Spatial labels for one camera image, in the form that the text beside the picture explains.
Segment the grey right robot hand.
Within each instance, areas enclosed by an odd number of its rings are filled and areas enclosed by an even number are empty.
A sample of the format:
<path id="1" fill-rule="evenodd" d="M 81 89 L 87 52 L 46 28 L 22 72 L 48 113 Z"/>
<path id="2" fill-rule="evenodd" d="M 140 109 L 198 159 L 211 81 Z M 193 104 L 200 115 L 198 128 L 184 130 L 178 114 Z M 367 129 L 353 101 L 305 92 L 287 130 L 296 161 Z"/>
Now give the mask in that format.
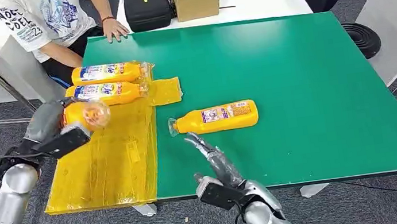
<path id="1" fill-rule="evenodd" d="M 184 140 L 191 143 L 204 155 L 216 174 L 217 179 L 221 181 L 223 185 L 237 188 L 243 184 L 245 179 L 219 147 L 212 146 L 204 138 L 194 132 L 189 132 L 186 135 Z"/>

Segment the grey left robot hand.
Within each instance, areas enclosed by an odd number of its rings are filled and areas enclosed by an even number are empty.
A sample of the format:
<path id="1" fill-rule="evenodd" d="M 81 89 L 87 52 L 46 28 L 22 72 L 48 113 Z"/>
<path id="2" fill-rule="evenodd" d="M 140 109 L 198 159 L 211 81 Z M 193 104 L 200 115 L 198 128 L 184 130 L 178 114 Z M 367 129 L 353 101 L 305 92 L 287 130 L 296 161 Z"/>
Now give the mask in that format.
<path id="1" fill-rule="evenodd" d="M 74 121 L 69 125 L 65 125 L 63 121 L 65 109 L 79 101 L 77 98 L 68 97 L 43 103 L 34 112 L 24 134 L 24 139 L 40 144 L 72 130 L 81 131 L 90 137 L 92 131 L 87 129 L 84 123 Z"/>

